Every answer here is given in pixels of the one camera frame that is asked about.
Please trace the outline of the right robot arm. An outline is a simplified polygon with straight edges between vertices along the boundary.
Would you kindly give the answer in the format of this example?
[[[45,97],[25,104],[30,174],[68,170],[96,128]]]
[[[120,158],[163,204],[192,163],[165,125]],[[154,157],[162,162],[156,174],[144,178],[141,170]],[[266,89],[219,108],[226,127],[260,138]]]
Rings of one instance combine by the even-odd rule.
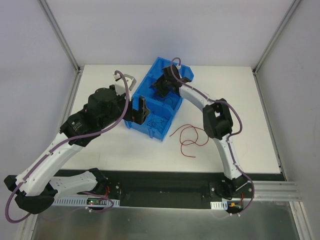
[[[189,78],[180,76],[175,65],[164,67],[162,71],[162,75],[150,87],[159,97],[173,93],[201,111],[203,130],[213,139],[223,166],[224,182],[215,188],[215,194],[227,200],[237,197],[249,180],[240,167],[232,141],[232,136],[238,135],[243,129],[239,115],[225,99],[213,100],[192,86]]]

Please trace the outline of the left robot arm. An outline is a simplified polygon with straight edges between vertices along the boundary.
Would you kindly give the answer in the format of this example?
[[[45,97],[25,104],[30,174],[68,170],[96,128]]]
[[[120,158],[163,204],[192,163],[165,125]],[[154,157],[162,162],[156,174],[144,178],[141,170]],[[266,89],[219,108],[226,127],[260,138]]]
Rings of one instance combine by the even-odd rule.
[[[134,109],[133,100],[125,93],[117,93],[114,85],[97,89],[83,108],[62,124],[54,141],[35,163],[23,173],[4,179],[12,192],[11,199],[20,209],[35,215],[62,197],[81,192],[106,194],[110,183],[98,168],[71,177],[58,178],[55,174],[111,124],[126,120],[142,125],[150,110],[144,97],[137,101],[138,109]]]

